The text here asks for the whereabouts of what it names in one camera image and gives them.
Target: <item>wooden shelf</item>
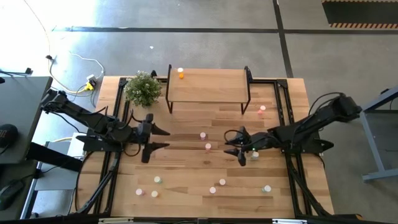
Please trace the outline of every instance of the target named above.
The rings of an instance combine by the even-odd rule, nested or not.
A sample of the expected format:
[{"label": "wooden shelf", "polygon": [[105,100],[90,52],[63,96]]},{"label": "wooden shelf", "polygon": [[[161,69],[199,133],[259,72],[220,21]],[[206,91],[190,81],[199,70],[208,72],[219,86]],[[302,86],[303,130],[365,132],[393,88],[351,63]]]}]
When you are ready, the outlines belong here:
[{"label": "wooden shelf", "polygon": [[177,69],[170,71],[170,102],[247,103],[248,83],[245,70]]}]

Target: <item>cable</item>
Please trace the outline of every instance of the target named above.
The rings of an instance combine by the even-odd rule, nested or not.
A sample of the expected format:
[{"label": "cable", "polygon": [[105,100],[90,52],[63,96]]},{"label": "cable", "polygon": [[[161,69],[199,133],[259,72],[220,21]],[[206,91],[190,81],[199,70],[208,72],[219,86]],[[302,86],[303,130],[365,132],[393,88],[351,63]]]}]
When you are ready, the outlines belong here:
[{"label": "cable", "polygon": [[323,169],[325,169],[325,161],[323,161],[322,157],[318,153],[314,153],[314,155],[316,155],[321,160],[323,164]]},{"label": "cable", "polygon": [[77,192],[78,192],[78,186],[79,186],[79,177],[81,174],[81,170],[83,169],[83,166],[85,165],[85,162],[87,161],[87,159],[92,155],[93,152],[88,152],[87,155],[85,156],[85,158],[83,159],[83,161],[81,162],[81,167],[79,172],[77,173],[77,177],[76,177],[76,186],[75,186],[75,210],[77,212],[77,204],[78,204],[78,196],[77,196]]},{"label": "cable", "polygon": [[391,102],[390,102],[390,110],[391,110],[392,102],[394,101],[394,99],[392,99]]},{"label": "cable", "polygon": [[94,91],[90,95],[90,102],[91,102],[91,105],[93,105],[93,107],[96,108],[96,105],[94,104],[94,100],[95,100],[95,96],[97,95],[98,90],[96,91],[96,89],[95,89]]},{"label": "cable", "polygon": [[310,116],[311,110],[312,110],[313,106],[315,105],[315,103],[316,103],[320,98],[322,98],[322,97],[324,97],[324,96],[332,95],[332,94],[339,94],[340,96],[341,96],[341,95],[344,95],[344,93],[341,93],[341,92],[331,92],[331,93],[327,93],[327,94],[324,94],[324,95],[322,95],[322,96],[319,96],[319,97],[312,103],[312,105],[311,105],[311,107],[310,107],[310,110],[308,111],[308,115]]},{"label": "cable", "polygon": [[[54,90],[57,90],[57,91],[60,91],[60,89],[58,89],[58,88],[55,88],[55,87],[50,87],[50,88],[52,88],[52,89],[54,89]],[[70,95],[70,96],[75,96],[75,97],[89,97],[89,96],[91,96],[93,93],[91,93],[91,94],[89,94],[89,95],[85,95],[85,96],[79,96],[79,95],[76,95],[76,94],[71,94],[71,93],[68,93],[68,92],[65,92],[67,95]]]},{"label": "cable", "polygon": [[82,60],[87,60],[87,61],[91,61],[91,62],[96,62],[100,67],[101,67],[101,74],[100,75],[98,75],[98,77],[95,77],[96,79],[99,79],[99,78],[101,78],[101,76],[103,76],[104,75],[104,72],[105,72],[105,69],[104,69],[104,67],[102,66],[102,64],[99,62],[99,61],[97,61],[96,59],[92,59],[92,58],[83,58],[82,56],[80,56],[80,55],[78,55],[78,54],[74,54],[74,53],[71,53],[71,52],[69,52],[71,55],[73,55],[73,56],[77,56],[77,57],[80,57]]},{"label": "cable", "polygon": [[237,130],[233,130],[233,129],[227,130],[227,131],[224,133],[224,140],[225,140],[225,142],[226,142],[228,145],[230,145],[230,146],[234,146],[234,147],[238,147],[238,148],[243,148],[243,147],[247,147],[247,146],[253,145],[253,144],[255,144],[255,143],[259,142],[259,141],[262,141],[262,140],[264,140],[264,139],[266,139],[266,138],[275,139],[275,140],[280,144],[279,140],[278,140],[277,138],[275,138],[275,136],[269,135],[269,136],[264,136],[264,137],[262,137],[262,138],[259,138],[259,139],[255,140],[254,142],[250,142],[250,143],[245,144],[245,145],[244,145],[244,144],[237,145],[237,144],[231,143],[231,141],[227,140],[226,135],[227,135],[228,133],[230,133],[230,132],[236,132],[236,133],[240,133],[240,134],[242,134],[242,135],[244,135],[244,134],[243,134],[241,131],[237,131]]},{"label": "cable", "polygon": [[66,141],[66,140],[72,140],[72,137],[61,138],[61,139],[54,140],[52,142],[60,142],[60,141]]},{"label": "cable", "polygon": [[75,125],[71,124],[71,123],[70,123],[69,121],[67,121],[63,116],[61,116],[61,115],[59,115],[59,114],[57,114],[57,113],[54,113],[54,112],[51,112],[51,113],[52,113],[52,114],[55,114],[55,115],[57,115],[57,116],[59,116],[59,117],[61,117],[66,123],[68,123],[70,126],[74,127],[74,128],[77,130],[77,132],[82,133],[82,134],[87,134],[87,133],[84,133],[84,132],[79,131],[79,129],[76,128]]},{"label": "cable", "polygon": [[126,124],[124,124],[124,125],[123,125],[123,126],[121,126],[120,128],[118,128],[119,130],[122,130],[123,128],[127,127],[127,125],[129,125],[129,123],[130,123],[131,119],[134,117],[134,116],[132,115],[132,113],[133,113],[133,110],[131,109],[131,110],[130,110],[130,117],[129,117],[129,121],[128,121],[128,122],[126,122]]},{"label": "cable", "polygon": [[128,154],[128,153],[126,152],[126,150],[124,150],[123,152],[125,153],[126,156],[133,157],[133,156],[138,155],[140,151],[141,151],[141,145],[138,144],[138,151],[137,151],[135,154],[130,155],[130,154]]},{"label": "cable", "polygon": [[3,153],[5,153],[5,152],[7,151],[9,145],[10,145],[10,144],[8,144],[6,147],[4,147],[4,149],[0,152],[0,155],[3,154]]},{"label": "cable", "polygon": [[[38,16],[36,15],[36,13],[33,11],[33,9],[31,8],[31,6],[26,2],[26,0],[24,0],[24,2],[25,2],[25,4],[27,5],[27,7],[30,9],[30,11],[33,13],[33,15],[36,17],[36,19],[37,19],[37,21],[40,23],[40,25],[42,26],[43,31],[44,31],[44,34],[45,34],[45,36],[46,36],[46,38],[47,38],[47,43],[48,43],[48,46],[49,46],[49,54],[46,56],[46,58],[49,60],[47,65],[48,65],[48,69],[49,69],[49,74],[50,74],[50,76],[51,76],[55,81],[57,81],[57,82],[65,89],[65,91],[67,91],[67,92],[69,92],[69,93],[72,93],[72,94],[77,93],[77,94],[79,94],[79,93],[82,93],[82,92],[86,91],[86,90],[81,90],[81,91],[73,91],[73,90],[70,90],[70,89],[68,89],[64,84],[62,84],[59,80],[57,80],[57,78],[54,77],[54,75],[53,75],[52,72],[51,72],[51,69],[52,69],[53,63],[54,63],[55,59],[57,58],[57,56],[55,56],[54,58],[51,57],[51,45],[50,45],[50,38],[49,38],[49,35],[48,35],[47,30],[45,29],[45,27],[44,27],[42,21],[39,19],[39,17],[38,17]],[[77,55],[77,54],[72,54],[72,55],[78,56],[78,57],[80,57],[80,58],[83,59],[83,60],[91,60],[91,61],[97,62],[98,65],[100,65],[100,67],[102,68],[102,71],[101,71],[101,74],[100,74],[98,77],[96,77],[96,78],[100,78],[102,75],[104,75],[105,69],[104,69],[104,67],[102,66],[102,64],[99,63],[99,61],[97,61],[97,60],[95,60],[95,59],[90,59],[90,58],[83,58],[82,56]]]},{"label": "cable", "polygon": [[33,13],[33,15],[36,17],[36,19],[37,19],[37,21],[40,23],[40,25],[42,26],[42,28],[43,28],[43,30],[44,30],[44,34],[45,34],[45,36],[46,36],[46,38],[47,38],[47,43],[48,43],[48,45],[49,45],[49,55],[46,56],[46,58],[49,60],[48,68],[49,68],[50,76],[51,76],[55,81],[57,81],[57,82],[65,89],[65,91],[67,91],[67,92],[69,92],[69,93],[76,93],[77,91],[69,90],[65,85],[63,85],[59,80],[57,80],[57,78],[55,78],[55,77],[52,75],[51,68],[52,68],[52,65],[53,65],[53,63],[54,63],[56,57],[55,57],[55,58],[52,58],[52,57],[51,57],[51,46],[50,46],[50,38],[49,38],[49,35],[47,34],[47,31],[46,31],[46,29],[45,29],[45,27],[44,27],[42,21],[39,19],[39,17],[38,17],[38,16],[36,15],[36,13],[33,11],[33,9],[31,8],[31,6],[26,2],[26,0],[24,0],[24,2],[25,2],[25,4],[27,5],[27,7],[30,9],[30,11]]},{"label": "cable", "polygon": [[5,72],[5,71],[2,71],[2,70],[0,70],[0,73],[3,73],[3,74],[5,74],[5,75],[9,75],[9,76],[11,76],[11,77],[14,77],[14,75],[20,75],[20,76],[23,76],[23,77],[26,77],[27,75],[23,75],[23,74],[20,74],[20,73],[14,73],[14,72]]},{"label": "cable", "polygon": [[44,25],[42,23],[42,21],[39,19],[39,17],[36,15],[36,13],[33,11],[33,9],[31,8],[31,6],[26,2],[26,0],[24,0],[25,4],[27,5],[27,7],[30,9],[30,11],[33,13],[33,15],[36,17],[37,21],[40,23],[40,25],[42,26],[43,30],[44,30],[44,34],[47,38],[47,43],[49,45],[49,55],[51,55],[51,48],[50,48],[50,38],[49,35],[47,34],[47,31],[44,28]]},{"label": "cable", "polygon": [[75,95],[74,95],[74,99],[73,99],[73,100],[70,100],[71,102],[73,102],[73,101],[76,100],[77,94],[83,93],[84,91],[86,91],[86,90],[84,90],[84,89],[83,89],[83,91],[80,91],[84,86],[86,86],[86,84],[82,85],[81,87],[79,87],[79,89],[77,89],[77,91],[76,91],[76,93],[75,93]]},{"label": "cable", "polygon": [[70,90],[70,89],[68,89],[68,87],[66,87],[64,84],[62,84],[59,80],[57,80],[57,78],[55,78],[55,76],[52,74],[52,66],[53,66],[54,61],[55,61],[55,59],[56,59],[57,57],[52,58],[51,56],[48,55],[46,58],[48,58],[48,60],[49,60],[49,74],[50,74],[50,76],[51,76],[55,81],[57,81],[57,83],[59,83],[65,91],[67,91],[67,92],[69,92],[69,93],[72,93],[72,94],[76,94],[76,93],[79,94],[79,93],[83,93],[84,91],[86,91],[86,90],[80,90],[80,91],[73,91],[73,90]]},{"label": "cable", "polygon": [[195,224],[196,221],[195,220],[185,220],[185,221],[180,221],[180,222],[176,222],[176,223],[172,223],[172,224],[181,224],[181,223],[192,223],[192,224]]}]

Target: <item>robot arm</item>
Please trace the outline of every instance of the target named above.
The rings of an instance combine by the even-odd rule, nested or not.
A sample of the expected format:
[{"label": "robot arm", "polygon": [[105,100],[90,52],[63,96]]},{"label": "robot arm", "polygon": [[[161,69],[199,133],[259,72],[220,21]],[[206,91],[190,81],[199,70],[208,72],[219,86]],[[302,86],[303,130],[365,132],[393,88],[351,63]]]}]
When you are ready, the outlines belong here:
[{"label": "robot arm", "polygon": [[333,147],[333,143],[319,139],[318,130],[334,121],[352,121],[359,117],[361,110],[351,97],[340,95],[330,100],[328,105],[319,107],[314,114],[288,126],[270,128],[267,132],[253,135],[245,127],[240,127],[239,131],[230,130],[237,134],[230,140],[225,138],[225,144],[235,148],[225,150],[225,153],[237,156],[241,166],[246,165],[245,152],[272,147],[281,147],[287,153],[303,152],[303,148],[306,152],[321,153]]},{"label": "robot arm", "polygon": [[[64,91],[48,90],[43,98],[42,109],[46,113],[64,113],[75,119],[79,123],[88,127],[93,134],[87,136],[78,136],[77,138],[84,143],[97,146],[95,148],[102,151],[122,151],[121,145],[125,143],[143,144],[145,148],[142,150],[142,159],[144,163],[149,162],[150,154],[156,149],[168,146],[164,143],[149,143],[150,135],[170,135],[167,131],[158,128],[152,124],[153,114],[147,114],[145,120],[138,121],[131,113],[131,117],[127,123],[120,121],[114,116],[107,115],[108,108],[91,113],[69,101]],[[134,119],[139,122],[137,127],[130,127],[128,123]]]}]

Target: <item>green plant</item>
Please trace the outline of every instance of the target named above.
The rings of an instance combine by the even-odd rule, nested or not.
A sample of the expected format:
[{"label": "green plant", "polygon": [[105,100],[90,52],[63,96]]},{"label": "green plant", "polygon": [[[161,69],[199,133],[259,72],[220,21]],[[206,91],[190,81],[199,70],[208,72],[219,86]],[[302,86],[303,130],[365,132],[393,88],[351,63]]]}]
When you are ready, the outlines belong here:
[{"label": "green plant", "polygon": [[148,107],[157,102],[160,96],[160,83],[151,78],[149,73],[138,71],[135,78],[130,78],[124,92],[127,100],[136,106]]}]

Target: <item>wooden table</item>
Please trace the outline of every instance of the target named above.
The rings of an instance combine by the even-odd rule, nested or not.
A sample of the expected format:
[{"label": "wooden table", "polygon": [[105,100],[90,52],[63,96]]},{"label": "wooden table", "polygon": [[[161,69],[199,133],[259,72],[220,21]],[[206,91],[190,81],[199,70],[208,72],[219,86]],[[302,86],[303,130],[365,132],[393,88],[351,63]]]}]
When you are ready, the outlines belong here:
[{"label": "wooden table", "polygon": [[[308,99],[304,81],[287,79],[295,120],[308,113]],[[119,77],[104,77],[97,109],[109,106],[113,110]],[[146,113],[154,114],[158,127],[171,133],[170,136],[152,136],[156,142],[170,143],[165,149],[152,153],[148,164],[140,162],[141,155],[127,157],[123,154],[119,166],[116,190],[111,215],[113,217],[230,217],[230,218],[292,218],[294,217],[289,180],[284,156],[278,149],[260,151],[258,161],[247,161],[241,167],[237,159],[225,154],[223,134],[228,129],[244,125],[249,133],[264,131],[279,125],[274,88],[271,85],[251,84],[252,102],[246,114],[234,104],[180,103],[174,113],[169,114],[165,97],[148,109],[134,108],[134,116],[143,118]],[[258,115],[261,105],[266,106],[264,114]],[[199,133],[207,133],[205,141]],[[205,144],[210,142],[210,153]],[[136,147],[128,147],[132,154]],[[103,152],[95,152],[87,160],[78,187],[79,205],[92,195],[98,185]],[[325,210],[333,213],[325,171],[319,158],[303,154],[307,184]],[[162,184],[154,182],[160,176]],[[220,186],[219,180],[226,185]],[[263,193],[265,185],[271,192]],[[215,186],[214,195],[209,188]],[[137,196],[142,188],[147,194]],[[159,197],[152,198],[153,190]],[[105,189],[102,207],[108,190]],[[302,193],[298,191],[300,207],[304,211]]]},{"label": "wooden table", "polygon": [[170,113],[173,103],[243,103],[250,102],[247,71],[245,69],[197,69],[184,68],[179,73],[169,65],[169,86],[166,94]]}]

